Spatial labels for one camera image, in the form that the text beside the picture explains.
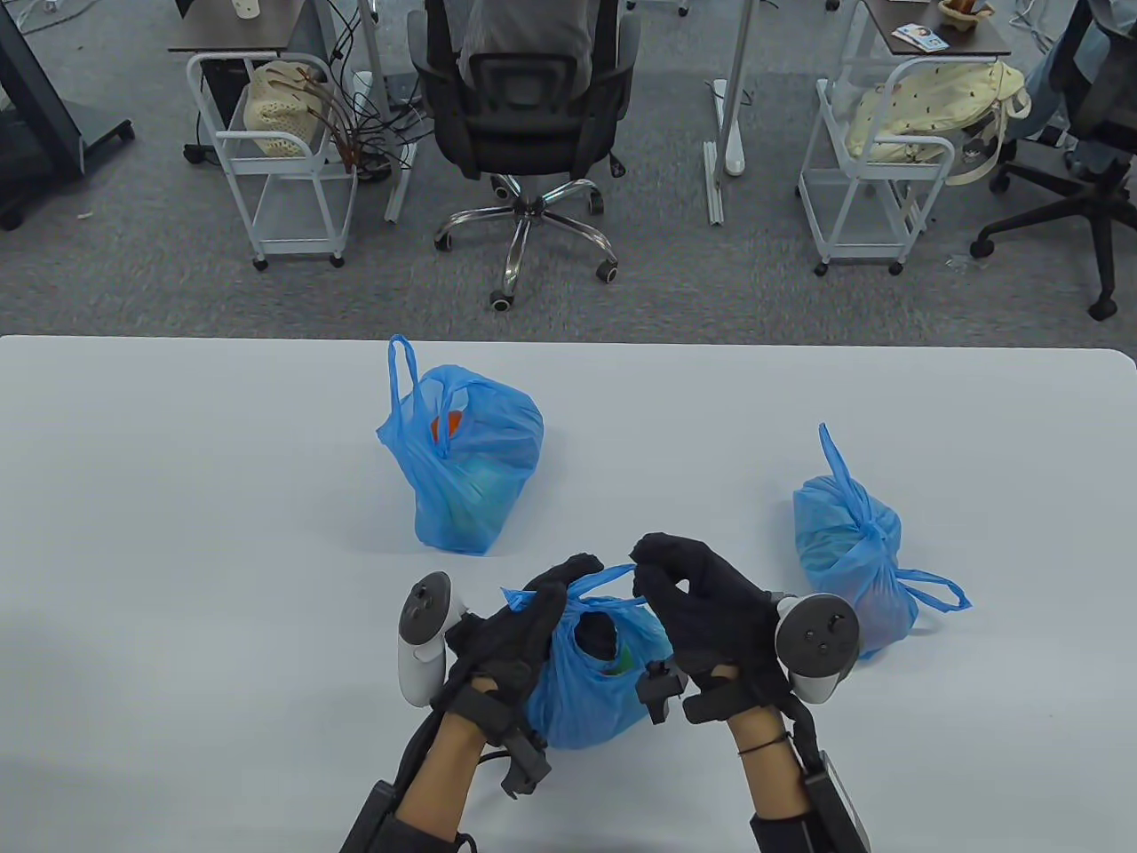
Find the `person's left hand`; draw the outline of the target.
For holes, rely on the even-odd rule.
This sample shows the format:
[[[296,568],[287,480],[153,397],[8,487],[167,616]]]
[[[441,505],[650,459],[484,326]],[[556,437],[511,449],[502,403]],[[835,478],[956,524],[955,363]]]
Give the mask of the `person's left hand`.
[[[458,714],[487,734],[518,724],[551,654],[568,586],[601,569],[592,554],[573,555],[529,581],[524,589],[532,596],[524,608],[505,605],[490,618],[460,616],[442,636],[455,661],[431,707]]]

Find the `person's right hand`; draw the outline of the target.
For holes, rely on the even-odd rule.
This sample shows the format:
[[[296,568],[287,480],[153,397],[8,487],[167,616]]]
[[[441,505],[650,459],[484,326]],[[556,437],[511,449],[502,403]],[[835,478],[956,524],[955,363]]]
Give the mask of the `person's right hand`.
[[[791,710],[791,684],[775,657],[778,608],[709,547],[690,538],[645,535],[630,552],[633,593],[667,633],[675,665],[699,693],[683,702],[694,724],[754,709]]]

